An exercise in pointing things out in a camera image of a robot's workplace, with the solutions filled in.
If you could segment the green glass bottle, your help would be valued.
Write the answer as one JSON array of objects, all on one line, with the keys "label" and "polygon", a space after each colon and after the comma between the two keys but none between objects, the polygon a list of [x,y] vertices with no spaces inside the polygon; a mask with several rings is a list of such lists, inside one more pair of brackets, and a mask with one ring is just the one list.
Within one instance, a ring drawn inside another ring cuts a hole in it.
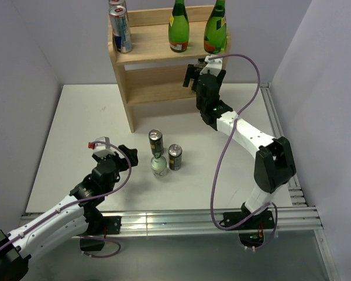
[{"label": "green glass bottle", "polygon": [[224,51],[227,42],[225,1],[216,1],[204,32],[204,50],[210,54]]},{"label": "green glass bottle", "polygon": [[187,50],[190,38],[190,25],[184,0],[176,0],[168,24],[170,49],[181,53]]}]

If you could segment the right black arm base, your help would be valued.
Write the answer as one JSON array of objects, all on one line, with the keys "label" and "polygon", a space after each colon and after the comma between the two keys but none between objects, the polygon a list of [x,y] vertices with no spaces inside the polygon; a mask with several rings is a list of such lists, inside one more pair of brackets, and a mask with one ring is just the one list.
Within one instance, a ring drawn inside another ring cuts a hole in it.
[{"label": "right black arm base", "polygon": [[[248,211],[224,212],[219,225],[224,228],[231,227],[249,215]],[[277,235],[277,217],[266,208],[258,215],[254,215],[241,223],[234,230],[238,231],[239,241],[245,250],[255,251]]]}]

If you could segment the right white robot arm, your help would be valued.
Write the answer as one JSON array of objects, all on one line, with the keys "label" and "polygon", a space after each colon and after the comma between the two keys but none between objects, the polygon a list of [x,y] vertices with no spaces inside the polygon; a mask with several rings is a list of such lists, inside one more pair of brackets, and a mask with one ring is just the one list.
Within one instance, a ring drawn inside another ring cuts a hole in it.
[{"label": "right white robot arm", "polygon": [[183,86],[196,94],[196,108],[202,120],[215,131],[224,133],[254,159],[253,191],[242,205],[242,223],[256,227],[261,213],[269,206],[276,191],[296,174],[290,142],[285,137],[275,138],[246,122],[225,104],[219,91],[226,71],[212,63],[190,64]]}]

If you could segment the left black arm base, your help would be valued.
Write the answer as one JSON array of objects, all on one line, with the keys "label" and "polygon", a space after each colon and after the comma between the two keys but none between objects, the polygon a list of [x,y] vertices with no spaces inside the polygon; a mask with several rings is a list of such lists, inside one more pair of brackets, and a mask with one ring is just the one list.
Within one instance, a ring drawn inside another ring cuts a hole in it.
[{"label": "left black arm base", "polygon": [[[95,259],[111,258],[117,255],[121,251],[122,246],[118,241],[108,238],[108,235],[118,235],[120,233],[121,221],[122,217],[116,215],[103,216],[99,221],[93,222],[84,233],[78,235],[80,237],[79,246],[82,254]],[[117,246],[115,252],[107,255],[93,253],[102,251],[103,247],[108,243]]]}]

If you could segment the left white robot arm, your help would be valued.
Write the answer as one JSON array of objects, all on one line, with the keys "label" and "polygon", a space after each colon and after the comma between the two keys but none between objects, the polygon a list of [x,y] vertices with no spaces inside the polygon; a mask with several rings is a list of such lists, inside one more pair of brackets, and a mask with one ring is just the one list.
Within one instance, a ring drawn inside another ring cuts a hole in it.
[{"label": "left white robot arm", "polygon": [[114,146],[108,138],[88,144],[97,165],[68,195],[31,222],[8,233],[0,230],[0,280],[21,280],[35,256],[69,238],[95,234],[102,228],[97,209],[105,197],[118,191],[120,173],[138,165],[137,149]]}]

